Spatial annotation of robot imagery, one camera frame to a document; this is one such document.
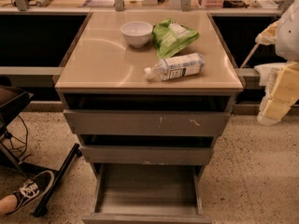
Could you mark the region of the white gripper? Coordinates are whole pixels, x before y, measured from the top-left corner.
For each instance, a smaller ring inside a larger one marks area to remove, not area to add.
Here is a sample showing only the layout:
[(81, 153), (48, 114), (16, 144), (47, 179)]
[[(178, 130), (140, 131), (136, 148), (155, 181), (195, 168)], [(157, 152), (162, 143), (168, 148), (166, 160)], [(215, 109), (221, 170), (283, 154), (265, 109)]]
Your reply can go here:
[[(274, 45), (278, 21), (271, 23), (255, 42), (260, 45)], [(263, 125), (280, 122), (299, 100), (299, 62), (264, 63), (254, 66), (259, 74), (259, 85), (265, 86), (257, 120)]]

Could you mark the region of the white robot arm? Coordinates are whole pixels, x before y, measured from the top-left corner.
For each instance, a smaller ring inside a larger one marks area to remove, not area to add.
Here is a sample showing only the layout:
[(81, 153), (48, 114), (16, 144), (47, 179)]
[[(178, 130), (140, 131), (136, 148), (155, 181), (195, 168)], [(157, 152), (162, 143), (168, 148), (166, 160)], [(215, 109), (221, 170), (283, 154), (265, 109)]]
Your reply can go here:
[(258, 45), (275, 45), (285, 63), (256, 65), (259, 85), (265, 86), (257, 120), (273, 125), (282, 120), (299, 100), (299, 0), (294, 0), (278, 21), (256, 37)]

